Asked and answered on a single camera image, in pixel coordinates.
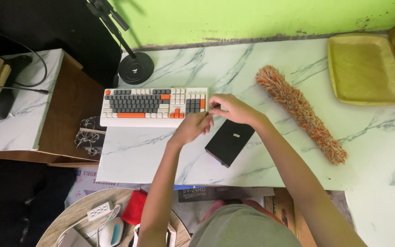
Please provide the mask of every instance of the power strip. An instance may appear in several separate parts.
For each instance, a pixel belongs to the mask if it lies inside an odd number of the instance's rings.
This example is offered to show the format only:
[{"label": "power strip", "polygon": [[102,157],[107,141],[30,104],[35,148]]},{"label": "power strip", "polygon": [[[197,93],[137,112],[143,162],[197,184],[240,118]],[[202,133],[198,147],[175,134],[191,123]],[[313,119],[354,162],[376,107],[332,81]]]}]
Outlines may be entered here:
[{"label": "power strip", "polygon": [[112,212],[113,207],[111,202],[104,203],[90,211],[87,212],[88,214],[88,221],[93,221],[95,219],[98,219],[102,216],[105,216]]}]

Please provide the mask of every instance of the green wall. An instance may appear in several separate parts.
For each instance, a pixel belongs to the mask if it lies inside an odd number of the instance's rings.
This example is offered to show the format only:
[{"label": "green wall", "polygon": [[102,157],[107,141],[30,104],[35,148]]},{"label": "green wall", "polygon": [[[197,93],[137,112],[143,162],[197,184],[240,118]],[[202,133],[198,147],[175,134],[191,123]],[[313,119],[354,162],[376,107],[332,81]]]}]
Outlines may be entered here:
[{"label": "green wall", "polygon": [[129,46],[387,30],[395,0],[109,0]]}]

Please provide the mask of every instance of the white keycap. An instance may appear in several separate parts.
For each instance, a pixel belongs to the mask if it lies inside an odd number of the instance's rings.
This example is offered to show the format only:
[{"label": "white keycap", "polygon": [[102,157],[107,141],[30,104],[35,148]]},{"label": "white keycap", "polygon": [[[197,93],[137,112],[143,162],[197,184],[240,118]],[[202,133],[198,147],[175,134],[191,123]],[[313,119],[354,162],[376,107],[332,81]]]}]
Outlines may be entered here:
[{"label": "white keycap", "polygon": [[159,108],[158,113],[168,113],[168,108]]}]

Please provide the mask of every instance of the space bar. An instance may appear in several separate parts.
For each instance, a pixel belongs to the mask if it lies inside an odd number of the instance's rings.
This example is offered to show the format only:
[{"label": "space bar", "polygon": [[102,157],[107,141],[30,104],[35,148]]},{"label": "space bar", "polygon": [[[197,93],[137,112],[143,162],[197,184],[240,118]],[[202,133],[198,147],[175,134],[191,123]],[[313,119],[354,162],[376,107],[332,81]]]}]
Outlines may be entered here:
[{"label": "space bar", "polygon": [[117,117],[124,118],[146,118],[145,113],[117,113]]}]

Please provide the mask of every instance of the computer mouse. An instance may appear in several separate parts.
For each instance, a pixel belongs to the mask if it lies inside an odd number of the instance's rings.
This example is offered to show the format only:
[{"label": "computer mouse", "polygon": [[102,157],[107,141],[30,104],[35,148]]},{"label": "computer mouse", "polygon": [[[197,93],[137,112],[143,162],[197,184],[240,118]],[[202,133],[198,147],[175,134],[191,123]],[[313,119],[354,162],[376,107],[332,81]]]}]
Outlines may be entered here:
[{"label": "computer mouse", "polygon": [[101,247],[114,247],[123,241],[126,231],[125,222],[115,217],[104,225],[100,232],[99,244]]}]

